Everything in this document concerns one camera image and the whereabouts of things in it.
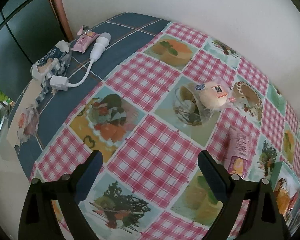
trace metal screw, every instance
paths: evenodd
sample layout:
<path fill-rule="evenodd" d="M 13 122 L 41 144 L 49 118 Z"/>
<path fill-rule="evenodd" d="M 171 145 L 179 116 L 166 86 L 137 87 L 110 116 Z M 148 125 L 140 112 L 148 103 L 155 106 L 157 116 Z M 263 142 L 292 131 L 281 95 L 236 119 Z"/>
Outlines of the metal screw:
<path fill-rule="evenodd" d="M 38 178 L 33 178 L 31 180 L 31 184 L 37 184 L 39 182 L 39 179 Z"/>
<path fill-rule="evenodd" d="M 63 175 L 61 176 L 61 179 L 62 179 L 62 180 L 68 180 L 68 179 L 70 179 L 70 174 L 63 174 Z"/>
<path fill-rule="evenodd" d="M 263 178 L 261 181 L 262 181 L 263 184 L 266 184 L 266 185 L 269 184 L 269 180 L 267 180 L 266 178 Z"/>
<path fill-rule="evenodd" d="M 231 175 L 231 178 L 232 178 L 233 180 L 239 180 L 239 179 L 240 179 L 240 176 L 239 176 L 238 174 L 232 174 L 232 175 Z"/>

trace floor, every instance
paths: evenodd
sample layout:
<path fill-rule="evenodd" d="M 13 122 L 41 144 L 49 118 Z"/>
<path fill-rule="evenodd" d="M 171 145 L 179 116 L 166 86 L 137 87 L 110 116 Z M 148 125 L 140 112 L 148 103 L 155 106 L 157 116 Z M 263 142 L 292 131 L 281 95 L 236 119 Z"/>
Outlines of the floor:
<path fill-rule="evenodd" d="M 29 181 L 24 174 L 17 154 L 7 142 L 8 122 L 5 121 L 0 135 L 0 225 L 6 234 L 18 239 L 18 228 Z M 63 231 L 67 240 L 73 239 Z"/>

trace checkered tablecloth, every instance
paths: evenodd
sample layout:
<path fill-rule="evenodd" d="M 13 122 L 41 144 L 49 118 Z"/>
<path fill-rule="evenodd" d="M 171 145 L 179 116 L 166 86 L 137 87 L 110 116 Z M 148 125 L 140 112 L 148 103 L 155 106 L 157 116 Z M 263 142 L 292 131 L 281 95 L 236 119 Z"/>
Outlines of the checkered tablecloth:
<path fill-rule="evenodd" d="M 138 28 L 129 25 L 132 31 L 148 33 L 151 29 L 146 29 L 146 27 L 148 27 L 147 24 Z M 169 35 L 195 48 L 193 56 L 182 70 L 177 70 L 146 53 L 146 50 L 164 35 Z M 30 179 L 37 173 L 45 181 L 59 179 L 63 174 L 71 173 L 77 165 L 86 160 L 91 149 L 76 134 L 70 124 L 78 115 L 82 116 L 80 113 L 86 109 L 86 105 L 96 94 L 106 88 L 117 93 L 143 113 L 135 128 L 123 139 L 122 144 L 116 146 L 109 161 L 103 164 L 99 174 L 101 177 L 106 173 L 111 174 L 120 184 L 129 189 L 131 194 L 137 194 L 157 211 L 157 215 L 138 232 L 137 236 L 134 236 L 134 239 L 202 239 L 209 227 L 172 210 L 172 206 L 180 198 L 198 169 L 198 153 L 206 149 L 217 161 L 223 162 L 227 152 L 228 131 L 230 127 L 234 127 L 248 135 L 251 140 L 250 164 L 255 154 L 260 154 L 256 149 L 261 133 L 278 150 L 278 159 L 287 162 L 280 153 L 284 127 L 289 125 L 294 133 L 298 128 L 298 119 L 289 104 L 284 115 L 267 98 L 268 78 L 244 57 L 240 56 L 239 66 L 237 70 L 234 70 L 215 55 L 205 51 L 204 45 L 209 38 L 205 33 L 183 24 L 171 23 L 155 35 L 149 43 L 136 49 L 132 56 L 129 55 L 130 57 L 118 67 L 111 69 L 108 76 L 91 89 L 71 113 L 69 112 L 62 127 L 50 143 L 43 147 L 42 154 L 34 163 Z M 202 145 L 190 138 L 186 132 L 182 132 L 180 128 L 171 125 L 168 119 L 164 120 L 156 114 L 156 109 L 169 100 L 169 93 L 174 91 L 174 86 L 181 80 L 202 83 L 219 76 L 229 87 L 232 87 L 237 74 L 264 96 L 261 126 L 249 121 L 240 109 L 229 107 L 221 112 L 211 128 L 207 127 L 210 129 L 210 137 L 207 143 Z M 87 121 L 83 119 L 81 122 L 83 127 L 86 125 L 83 123 Z M 296 144 L 293 164 L 289 166 L 300 178 L 299 142 Z M 238 235 L 248 203 L 249 201 L 243 203 L 230 236 Z"/>

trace white power adapter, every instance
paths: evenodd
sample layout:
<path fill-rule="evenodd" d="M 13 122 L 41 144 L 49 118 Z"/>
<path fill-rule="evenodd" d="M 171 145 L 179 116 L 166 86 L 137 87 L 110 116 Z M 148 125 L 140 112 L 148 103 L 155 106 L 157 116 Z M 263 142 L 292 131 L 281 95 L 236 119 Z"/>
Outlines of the white power adapter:
<path fill-rule="evenodd" d="M 90 63 L 84 77 L 76 84 L 69 83 L 69 79 L 63 76 L 52 76 L 50 79 L 50 86 L 54 91 L 64 90 L 67 91 L 69 87 L 80 86 L 88 77 L 92 64 L 96 62 L 106 50 L 111 40 L 111 35 L 109 33 L 101 33 L 97 38 L 96 43 L 93 45 L 93 49 L 90 53 Z"/>

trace white cord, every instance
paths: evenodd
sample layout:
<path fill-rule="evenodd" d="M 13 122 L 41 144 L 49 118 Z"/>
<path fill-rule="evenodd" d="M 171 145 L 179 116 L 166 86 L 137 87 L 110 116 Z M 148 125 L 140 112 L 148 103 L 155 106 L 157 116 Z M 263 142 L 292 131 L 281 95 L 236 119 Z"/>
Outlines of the white cord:
<path fill-rule="evenodd" d="M 80 86 L 80 85 L 87 79 L 87 77 L 88 77 L 88 75 L 89 75 L 89 72 L 90 72 L 90 69 L 91 69 L 91 67 L 92 67 L 93 62 L 94 62 L 93 60 L 90 61 L 89 66 L 88 66 L 88 69 L 87 69 L 87 71 L 86 71 L 84 77 L 83 77 L 78 83 L 76 83 L 76 84 L 68 83 L 68 84 L 67 84 L 67 87 L 75 88 L 75 87 Z"/>

